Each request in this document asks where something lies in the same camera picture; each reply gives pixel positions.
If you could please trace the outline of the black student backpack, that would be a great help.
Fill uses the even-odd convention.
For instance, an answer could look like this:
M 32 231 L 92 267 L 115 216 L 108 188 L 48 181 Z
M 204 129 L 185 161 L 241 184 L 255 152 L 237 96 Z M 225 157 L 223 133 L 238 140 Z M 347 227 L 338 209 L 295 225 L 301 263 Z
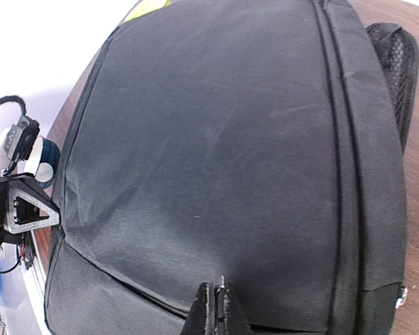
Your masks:
M 253 334 L 389 334 L 419 51 L 347 1 L 172 1 L 118 26 L 52 197 L 53 334 L 180 334 L 201 283 Z

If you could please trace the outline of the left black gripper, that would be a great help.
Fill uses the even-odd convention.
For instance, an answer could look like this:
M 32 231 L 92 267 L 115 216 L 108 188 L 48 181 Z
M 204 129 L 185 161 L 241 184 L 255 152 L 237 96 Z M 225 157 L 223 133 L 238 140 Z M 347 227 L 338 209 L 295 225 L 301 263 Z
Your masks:
M 0 244 L 21 244 L 24 232 L 59 223 L 59 208 L 32 175 L 0 177 Z

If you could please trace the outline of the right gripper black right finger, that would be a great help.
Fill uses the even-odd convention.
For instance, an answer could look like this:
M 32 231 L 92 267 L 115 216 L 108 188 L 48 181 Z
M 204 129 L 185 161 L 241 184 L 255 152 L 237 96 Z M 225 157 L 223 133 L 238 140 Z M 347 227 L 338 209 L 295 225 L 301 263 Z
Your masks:
M 220 284 L 215 289 L 215 334 L 253 334 L 233 286 L 221 275 Z

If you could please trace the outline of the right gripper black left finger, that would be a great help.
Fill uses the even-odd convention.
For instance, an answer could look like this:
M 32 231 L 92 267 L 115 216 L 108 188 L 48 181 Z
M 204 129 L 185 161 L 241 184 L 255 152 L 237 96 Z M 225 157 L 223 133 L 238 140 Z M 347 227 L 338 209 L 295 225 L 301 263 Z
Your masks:
M 201 283 L 180 335 L 214 335 L 216 302 L 213 283 Z

